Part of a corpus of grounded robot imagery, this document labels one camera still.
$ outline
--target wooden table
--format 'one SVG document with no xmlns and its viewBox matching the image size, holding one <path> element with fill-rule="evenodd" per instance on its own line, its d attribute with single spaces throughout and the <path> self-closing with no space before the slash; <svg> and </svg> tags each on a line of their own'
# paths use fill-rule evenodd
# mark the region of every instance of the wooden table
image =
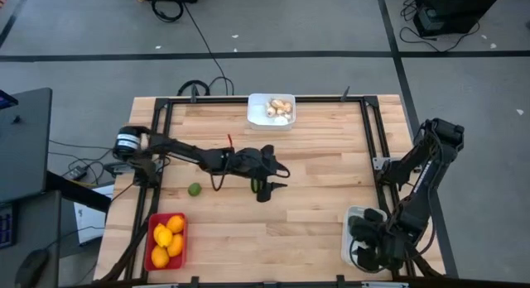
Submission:
<svg viewBox="0 0 530 288">
<path fill-rule="evenodd" d="M 403 156 L 412 144 L 400 98 L 379 95 L 378 101 L 391 156 Z M 150 127 L 154 103 L 155 98 L 135 98 L 129 125 Z M 278 182 L 289 186 L 260 204 L 249 180 L 227 176 L 223 188 L 214 192 L 209 175 L 173 160 L 164 171 L 158 212 L 187 215 L 188 257 L 180 270 L 150 272 L 149 282 L 188 283 L 192 276 L 201 282 L 335 281 L 336 275 L 347 281 L 390 280 L 389 271 L 367 274 L 340 259 L 345 210 L 350 205 L 378 207 L 360 107 L 299 103 L 289 132 L 251 130 L 246 113 L 245 104 L 179 104 L 173 108 L 170 136 L 201 148 L 227 146 L 228 133 L 236 150 L 273 144 L 277 159 L 291 170 L 291 178 Z M 376 137 L 371 110 L 369 116 Z M 130 185 L 132 177 L 119 176 L 114 195 Z M 198 197 L 186 192 L 193 182 L 203 186 Z M 401 198 L 409 192 L 405 189 Z M 137 197 L 138 188 L 132 187 L 113 201 L 94 279 L 105 275 L 127 246 Z M 146 211 L 150 203 L 146 201 Z M 418 249 L 430 233 L 427 229 Z M 133 277 L 140 275 L 144 246 L 138 248 Z M 424 257 L 444 272 L 437 242 Z"/>
</svg>

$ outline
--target red tray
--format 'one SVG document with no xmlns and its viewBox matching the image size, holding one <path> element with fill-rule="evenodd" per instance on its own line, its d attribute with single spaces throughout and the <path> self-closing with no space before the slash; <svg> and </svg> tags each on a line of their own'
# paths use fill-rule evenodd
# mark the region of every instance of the red tray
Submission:
<svg viewBox="0 0 530 288">
<path fill-rule="evenodd" d="M 167 263 L 167 266 L 164 268 L 156 268 L 152 264 L 151 260 L 151 252 L 152 249 L 156 246 L 155 238 L 153 237 L 153 231 L 155 230 L 155 227 L 162 223 L 164 225 L 167 224 L 167 221 L 172 216 L 180 215 L 182 218 L 184 218 L 184 229 L 182 229 L 181 234 L 184 238 L 184 242 L 182 243 L 182 252 L 179 256 L 176 257 L 170 257 L 169 263 Z M 143 266 L 145 267 L 146 271 L 164 271 L 164 270 L 171 270 L 171 269 L 179 269 L 184 266 L 184 262 L 186 262 L 186 240 L 187 240 L 187 228 L 188 228 L 188 221 L 186 220 L 186 216 L 183 213 L 172 213 L 172 214 L 153 214 L 149 218 L 149 228 L 147 230 L 147 252 L 145 256 L 145 261 L 143 263 Z"/>
</svg>

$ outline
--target garlic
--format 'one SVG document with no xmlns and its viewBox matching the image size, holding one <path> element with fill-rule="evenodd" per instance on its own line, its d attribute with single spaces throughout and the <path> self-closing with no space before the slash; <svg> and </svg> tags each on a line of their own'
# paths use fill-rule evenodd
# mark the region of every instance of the garlic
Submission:
<svg viewBox="0 0 530 288">
<path fill-rule="evenodd" d="M 267 116 L 272 118 L 276 115 L 276 109 L 274 107 L 267 108 Z"/>
<path fill-rule="evenodd" d="M 283 108 L 283 102 L 281 100 L 274 99 L 271 101 L 271 106 L 273 106 L 276 109 Z"/>
<path fill-rule="evenodd" d="M 289 102 L 285 102 L 283 104 L 283 111 L 290 113 L 292 111 L 292 104 Z"/>
</svg>

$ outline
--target concrete floor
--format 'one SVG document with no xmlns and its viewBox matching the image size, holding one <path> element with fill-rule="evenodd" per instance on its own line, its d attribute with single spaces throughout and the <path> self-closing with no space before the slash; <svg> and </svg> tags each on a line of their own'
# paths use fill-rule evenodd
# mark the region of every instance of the concrete floor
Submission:
<svg viewBox="0 0 530 288">
<path fill-rule="evenodd" d="M 386 0 L 395 35 L 405 26 L 399 17 L 402 1 Z M 0 28 L 19 2 L 8 0 L 0 9 Z M 498 0 L 480 21 L 481 30 L 456 50 L 492 51 L 494 43 L 495 50 L 525 50 L 528 55 L 530 31 L 524 25 L 530 20 L 529 5 L 530 0 Z M 378 0 L 200 0 L 190 10 L 214 52 L 390 52 Z M 444 48 L 456 39 L 444 36 L 438 44 Z M 402 51 L 429 51 L 423 44 L 399 39 L 397 45 Z M 162 23 L 148 3 L 27 0 L 0 47 L 0 60 L 5 55 L 204 52 L 187 15 L 175 24 Z M 530 224 L 525 210 L 530 204 L 525 140 L 530 135 L 530 57 L 477 56 L 402 62 L 419 120 L 440 117 L 466 128 L 465 149 L 439 189 L 459 276 L 530 282 L 530 230 L 525 227 Z M 219 62 L 234 81 L 236 94 L 341 94 L 348 85 L 351 94 L 402 94 L 390 57 Z M 189 79 L 207 81 L 218 75 L 212 60 L 0 61 L 1 89 L 54 89 L 52 139 L 100 146 L 113 144 L 134 97 L 174 95 Z M 219 83 L 213 92 L 224 94 L 224 88 Z M 519 115 L 517 109 L 525 113 Z M 51 150 L 101 154 L 54 145 Z M 63 173 L 70 161 L 50 156 L 49 169 Z M 79 281 L 97 251 L 95 243 L 86 252 L 63 258 L 60 284 Z"/>
</svg>

